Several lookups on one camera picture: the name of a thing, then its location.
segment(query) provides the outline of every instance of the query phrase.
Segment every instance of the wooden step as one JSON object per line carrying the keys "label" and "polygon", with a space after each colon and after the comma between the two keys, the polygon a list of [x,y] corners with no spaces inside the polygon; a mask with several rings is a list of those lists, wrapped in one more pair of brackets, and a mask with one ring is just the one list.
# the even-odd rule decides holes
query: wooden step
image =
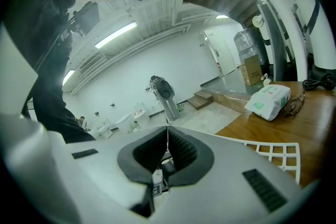
{"label": "wooden step", "polygon": [[187,102],[192,105],[196,110],[200,110],[203,107],[209,105],[210,103],[208,101],[206,101],[203,98],[197,97],[197,96],[193,96],[189,99],[187,99]]}
{"label": "wooden step", "polygon": [[202,99],[205,99],[207,102],[210,102],[210,103],[212,103],[214,101],[214,98],[213,98],[212,94],[208,91],[201,90],[201,91],[195,92],[194,95],[196,97],[200,97]]}

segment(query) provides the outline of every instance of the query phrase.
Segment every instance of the white plastic grid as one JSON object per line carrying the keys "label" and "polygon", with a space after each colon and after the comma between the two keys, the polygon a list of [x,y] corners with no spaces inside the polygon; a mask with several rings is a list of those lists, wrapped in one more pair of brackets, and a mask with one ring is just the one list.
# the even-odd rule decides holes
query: white plastic grid
{"label": "white plastic grid", "polygon": [[[295,182],[297,184],[300,183],[301,159],[300,159],[300,147],[298,143],[266,143],[266,142],[240,140],[240,139],[229,138],[229,137],[224,137],[224,136],[219,136],[219,135],[216,135],[216,136],[242,143],[245,146],[256,145],[257,146],[256,152],[261,156],[268,157],[268,160],[270,162],[272,162],[273,157],[282,158],[282,165],[278,167],[284,171],[295,171]],[[269,152],[260,152],[259,149],[261,146],[269,147]],[[282,153],[273,152],[275,147],[282,147]],[[289,147],[295,147],[295,153],[288,153]],[[296,165],[292,165],[292,166],[287,165],[286,163],[287,163],[288,158],[296,158]]]}

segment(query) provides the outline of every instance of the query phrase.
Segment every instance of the fluorescent light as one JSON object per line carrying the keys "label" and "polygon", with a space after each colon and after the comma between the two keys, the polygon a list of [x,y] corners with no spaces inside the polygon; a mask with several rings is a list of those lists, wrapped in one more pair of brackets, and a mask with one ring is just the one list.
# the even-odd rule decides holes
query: fluorescent light
{"label": "fluorescent light", "polygon": [[133,29],[136,26],[138,26],[136,22],[132,22],[129,25],[126,25],[125,27],[119,29],[118,31],[115,31],[113,34],[111,34],[108,37],[104,38],[95,47],[98,48],[98,49],[100,49],[102,46],[104,46],[105,44],[107,44],[111,40],[115,39],[116,37],[119,37],[120,35],[126,33],[127,31]]}
{"label": "fluorescent light", "polygon": [[67,75],[64,77],[63,79],[63,84],[62,86],[67,82],[67,80],[71,77],[71,75],[74,73],[74,70],[69,70],[69,72],[67,73]]}
{"label": "fluorescent light", "polygon": [[228,18],[228,16],[226,16],[226,15],[218,15],[216,17],[216,19],[224,19],[224,18]]}

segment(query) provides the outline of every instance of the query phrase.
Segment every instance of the black pants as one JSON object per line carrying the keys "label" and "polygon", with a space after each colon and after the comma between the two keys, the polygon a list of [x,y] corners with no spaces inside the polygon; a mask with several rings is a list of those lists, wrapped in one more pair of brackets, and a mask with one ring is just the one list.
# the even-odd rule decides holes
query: black pants
{"label": "black pants", "polygon": [[72,38],[55,45],[38,70],[38,79],[28,99],[33,97],[37,120],[49,131],[60,133],[66,143],[95,140],[78,125],[75,116],[66,109],[62,82],[72,49]]}

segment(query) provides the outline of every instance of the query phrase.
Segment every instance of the white arch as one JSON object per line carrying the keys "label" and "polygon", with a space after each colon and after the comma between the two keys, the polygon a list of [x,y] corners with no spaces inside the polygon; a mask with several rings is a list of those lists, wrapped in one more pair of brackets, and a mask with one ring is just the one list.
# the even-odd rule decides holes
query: white arch
{"label": "white arch", "polygon": [[288,36],[293,46],[293,51],[296,60],[296,68],[298,74],[298,81],[307,79],[307,60],[306,49],[304,41],[297,25],[294,15],[289,7],[286,6],[285,0],[270,0],[274,8],[279,13],[283,24],[287,30]]}

